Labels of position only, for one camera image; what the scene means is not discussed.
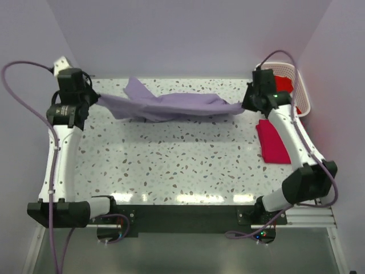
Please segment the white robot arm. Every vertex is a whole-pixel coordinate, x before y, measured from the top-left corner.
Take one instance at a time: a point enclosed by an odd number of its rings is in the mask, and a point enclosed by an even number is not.
[[[112,196],[75,201],[76,152],[83,135],[88,109],[99,97],[86,82],[84,75],[82,70],[73,68],[65,57],[54,63],[54,76],[58,80],[60,90],[56,92],[47,111],[47,120],[52,124],[59,139],[53,186],[54,227],[85,227],[90,219],[110,213],[116,204]],[[57,95],[61,102],[56,104]],[[29,203],[27,208],[28,214],[45,227],[48,227],[49,183],[55,152],[53,134],[48,131],[48,135],[50,149],[43,187],[38,202]]]
[[[253,82],[248,83],[242,107],[265,115],[278,131],[293,166],[293,173],[284,180],[280,189],[257,199],[253,219],[265,212],[276,212],[290,205],[328,195],[332,186],[331,179],[313,156],[322,162],[333,177],[337,166],[333,161],[327,162],[315,148],[298,115],[295,114],[294,120],[291,118],[290,94],[276,91],[273,70],[257,68],[253,71]],[[311,155],[308,154],[294,123],[311,149]]]

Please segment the plastic basket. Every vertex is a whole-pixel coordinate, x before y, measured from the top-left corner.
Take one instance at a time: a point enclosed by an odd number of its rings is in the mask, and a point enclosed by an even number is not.
[[[288,77],[294,84],[294,66],[292,64],[283,62],[266,62],[261,66],[261,69],[272,69],[275,75],[281,77]],[[297,89],[295,104],[302,112],[301,114],[299,114],[299,117],[303,117],[309,113],[310,103],[300,71],[298,72],[298,79],[299,79],[299,85]]]

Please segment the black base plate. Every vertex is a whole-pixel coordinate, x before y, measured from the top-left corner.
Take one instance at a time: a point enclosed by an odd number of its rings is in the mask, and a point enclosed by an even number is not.
[[[265,224],[271,213],[260,222],[244,220],[253,205],[117,205],[117,212],[125,215],[131,228],[128,237],[139,233],[225,233],[236,230],[250,233],[252,224]],[[116,224],[115,218],[97,219],[90,224]],[[287,224],[286,216],[277,224]]]
[[[277,211],[265,212],[257,220],[252,220],[249,215],[253,211],[253,209],[253,205],[245,205],[244,207],[237,208],[237,219],[240,225],[266,224],[278,213]],[[283,213],[279,218],[276,219],[276,224],[287,224],[285,213]]]

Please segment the white wall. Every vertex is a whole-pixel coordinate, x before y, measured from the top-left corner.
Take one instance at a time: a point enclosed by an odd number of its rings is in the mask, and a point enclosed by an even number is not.
[[[299,57],[331,0],[48,2],[76,60],[97,77],[249,77],[275,49]]]
[[[364,10],[363,0],[333,0],[301,56],[313,106],[309,129],[338,165],[333,211],[347,260],[358,273],[365,273]]]
[[[17,59],[52,65],[73,59],[45,0],[2,0],[0,66]],[[10,86],[46,113],[57,88],[46,70],[17,65],[7,73]],[[42,187],[48,150],[47,128],[11,98],[0,85],[0,273],[21,273],[35,221],[26,213]]]

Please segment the red cloth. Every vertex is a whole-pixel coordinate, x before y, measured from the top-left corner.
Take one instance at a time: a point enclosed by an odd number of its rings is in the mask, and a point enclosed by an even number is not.
[[[265,163],[290,164],[283,141],[269,120],[259,120],[256,126],[261,143],[261,155]]]
[[[293,91],[293,85],[288,77],[281,77],[275,75],[276,91],[287,91],[291,93]]]

